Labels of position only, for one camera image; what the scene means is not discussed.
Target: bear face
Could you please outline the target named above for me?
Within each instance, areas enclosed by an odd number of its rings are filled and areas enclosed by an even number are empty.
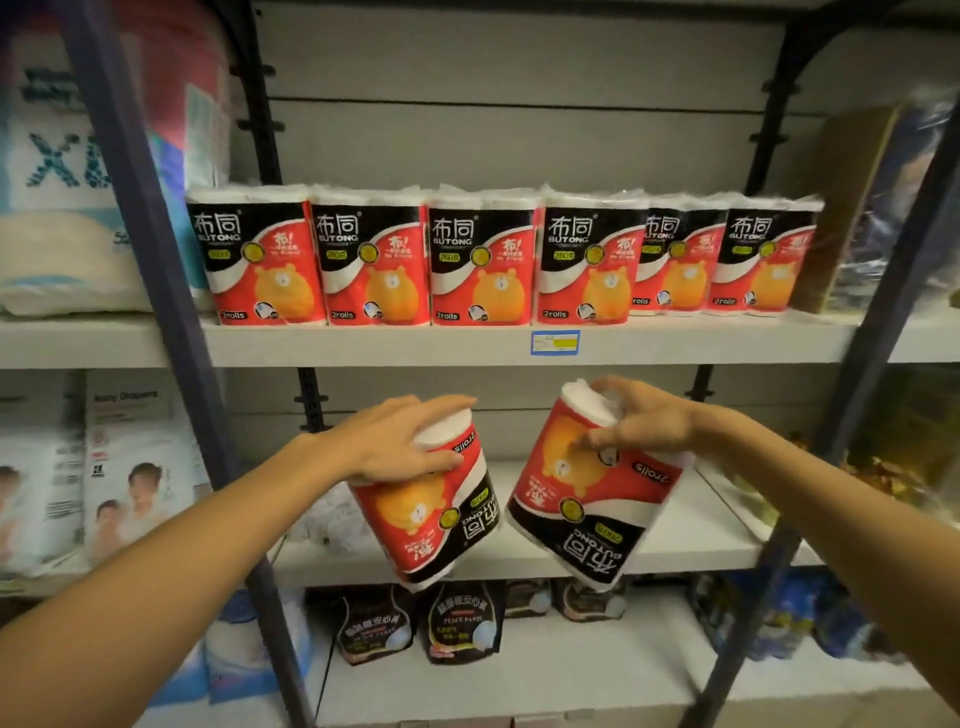
[[[523,317],[526,292],[516,277],[516,268],[506,273],[477,273],[473,304],[483,306],[489,321],[510,323]]]
[[[420,293],[402,265],[393,271],[371,269],[367,280],[367,301],[376,303],[384,321],[412,321],[420,307]]]
[[[587,494],[607,474],[608,466],[590,450],[570,445],[588,430],[576,420],[560,415],[543,435],[543,474],[573,488],[577,497]]]
[[[444,508],[444,476],[430,473],[413,480],[377,485],[373,504],[384,521],[413,536],[430,514]]]
[[[677,308],[697,308],[707,291],[707,264],[673,263],[663,277],[663,290]]]
[[[280,318],[303,319],[313,313],[313,291],[293,263],[282,268],[255,266],[253,270],[256,272],[253,294],[258,301],[269,303]]]
[[[760,263],[754,276],[754,306],[757,308],[786,308],[793,285],[797,282],[797,263]]]
[[[615,321],[630,313],[631,285],[627,269],[620,266],[615,271],[590,269],[584,303],[593,306],[598,321]]]

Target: blue package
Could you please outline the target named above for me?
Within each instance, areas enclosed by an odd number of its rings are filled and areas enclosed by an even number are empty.
[[[149,707],[192,703],[206,697],[206,657],[203,642],[194,645],[182,665],[154,693]]]
[[[302,598],[302,591],[280,593],[301,677],[306,675],[312,656]],[[229,599],[206,631],[206,662],[211,703],[279,690],[267,647],[260,636],[256,611],[246,590],[236,592]]]

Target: toilet paper package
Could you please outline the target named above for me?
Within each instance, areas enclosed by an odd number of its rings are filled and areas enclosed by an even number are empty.
[[[310,667],[312,644],[303,591],[280,591],[280,603],[297,656],[300,677]],[[276,675],[246,590],[235,592],[206,630],[210,702],[223,703],[277,692]]]
[[[92,370],[86,392],[84,546],[97,563],[209,490],[173,375]]]
[[[222,324],[326,321],[308,197],[305,184],[188,190]]]
[[[149,707],[192,703],[206,697],[207,675],[204,643],[199,642],[187,654],[177,671],[150,698]]]
[[[429,324],[423,193],[316,186],[310,202],[330,323]]]
[[[500,506],[470,410],[429,426],[414,442],[425,450],[452,449],[464,460],[447,473],[350,487],[400,583],[418,592],[493,532]]]
[[[83,526],[84,373],[0,378],[0,574],[32,575]]]
[[[642,190],[568,195],[546,189],[535,309],[540,324],[623,324],[648,213]]]
[[[444,186],[427,208],[432,320],[439,326],[530,323],[535,190],[467,193]]]
[[[228,176],[226,44],[196,0],[109,5],[187,281],[209,307],[183,190]],[[0,309],[149,311],[59,25],[39,10],[20,20],[0,39]]]
[[[691,460],[689,453],[572,447],[622,416],[582,379],[565,384],[507,505],[520,533],[597,592],[616,584]]]

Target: hand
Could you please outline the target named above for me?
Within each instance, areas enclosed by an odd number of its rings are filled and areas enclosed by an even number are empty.
[[[601,394],[615,392],[626,417],[614,427],[588,430],[575,445],[585,449],[643,449],[659,452],[694,450],[701,415],[710,405],[667,394],[623,376],[601,376],[590,383]]]
[[[407,395],[357,412],[324,435],[345,451],[349,476],[397,481],[440,473],[456,468],[464,456],[453,450],[425,452],[414,445],[414,437],[475,402],[475,398],[463,395],[426,402]]]

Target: white package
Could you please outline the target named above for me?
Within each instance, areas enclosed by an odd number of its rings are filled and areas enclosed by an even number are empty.
[[[84,373],[0,377],[0,573],[30,575],[79,541]]]
[[[84,545],[92,562],[145,536],[208,488],[170,372],[89,373]]]

